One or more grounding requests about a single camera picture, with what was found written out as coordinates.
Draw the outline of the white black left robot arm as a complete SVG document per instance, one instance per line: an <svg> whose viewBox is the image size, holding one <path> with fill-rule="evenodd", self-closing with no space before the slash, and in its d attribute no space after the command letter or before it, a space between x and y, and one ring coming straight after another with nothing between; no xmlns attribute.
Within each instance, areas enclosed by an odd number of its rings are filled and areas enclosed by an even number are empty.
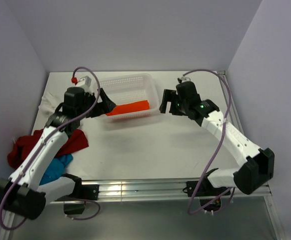
<svg viewBox="0 0 291 240"><path fill-rule="evenodd" d="M58 151L79 128L81 120L110 113L115 107L101 87L96 94L82 87L69 87L27 158L9 178L0 178L0 214L9 211L35 220L50 202L62 197L79 199L83 187L78 176L65 173L52 182L40 182Z"/></svg>

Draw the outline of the white plastic mesh basket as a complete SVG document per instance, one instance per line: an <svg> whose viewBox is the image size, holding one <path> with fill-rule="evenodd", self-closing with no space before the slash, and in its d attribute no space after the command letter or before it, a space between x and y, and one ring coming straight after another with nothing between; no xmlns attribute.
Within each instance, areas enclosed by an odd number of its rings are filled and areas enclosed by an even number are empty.
<svg viewBox="0 0 291 240"><path fill-rule="evenodd" d="M106 95L117 106L132 104L140 101L147 101L149 109L134 111L118 115L101 115L97 119L104 123L123 121L134 118L148 117L159 112L159 96L155 82L150 74L138 73L123 75L111 78L104 78L100 81Z"/></svg>

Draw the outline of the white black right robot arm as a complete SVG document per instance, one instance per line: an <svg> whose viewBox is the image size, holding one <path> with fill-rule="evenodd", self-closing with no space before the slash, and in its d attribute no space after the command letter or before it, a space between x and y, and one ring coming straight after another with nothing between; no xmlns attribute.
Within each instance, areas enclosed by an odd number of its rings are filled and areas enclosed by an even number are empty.
<svg viewBox="0 0 291 240"><path fill-rule="evenodd" d="M245 137L230 123L220 108L210 99L202 100L191 81L181 82L175 90L163 91L160 112L187 116L220 141L237 162L237 168L207 171L200 182L197 195L219 195L227 188L237 188L252 194L274 176L275 154L270 148L262 149Z"/></svg>

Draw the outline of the orange t shirt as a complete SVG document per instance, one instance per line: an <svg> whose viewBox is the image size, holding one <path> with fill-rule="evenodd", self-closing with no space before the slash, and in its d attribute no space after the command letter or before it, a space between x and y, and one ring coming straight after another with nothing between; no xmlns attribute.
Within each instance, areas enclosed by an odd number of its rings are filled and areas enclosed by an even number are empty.
<svg viewBox="0 0 291 240"><path fill-rule="evenodd" d="M107 116L116 116L140 111L147 111L150 109L150 104L147 100L136 101L128 104L117 105Z"/></svg>

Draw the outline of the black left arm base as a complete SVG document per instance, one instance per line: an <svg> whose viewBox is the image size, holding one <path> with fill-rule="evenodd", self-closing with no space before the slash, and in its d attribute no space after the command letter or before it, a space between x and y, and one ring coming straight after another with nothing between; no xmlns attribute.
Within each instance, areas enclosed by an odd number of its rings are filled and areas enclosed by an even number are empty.
<svg viewBox="0 0 291 240"><path fill-rule="evenodd" d="M99 195L98 184L82 185L79 192L73 196L63 196L54 203L63 203L63 212L70 216L80 216L88 207L88 203L96 204Z"/></svg>

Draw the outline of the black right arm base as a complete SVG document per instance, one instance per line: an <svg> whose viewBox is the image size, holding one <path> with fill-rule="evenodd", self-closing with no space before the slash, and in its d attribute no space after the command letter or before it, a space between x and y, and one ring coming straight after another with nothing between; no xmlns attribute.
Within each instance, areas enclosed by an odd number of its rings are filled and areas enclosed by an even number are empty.
<svg viewBox="0 0 291 240"><path fill-rule="evenodd" d="M198 181L187 181L186 187L183 188L183 192L191 197L194 193L195 187ZM226 191L226 187L214 188L209 181L203 180L200 187L198 188L195 196L196 197L216 197ZM221 208L222 201L220 198L214 200L210 205L204 208L206 211L217 211Z"/></svg>

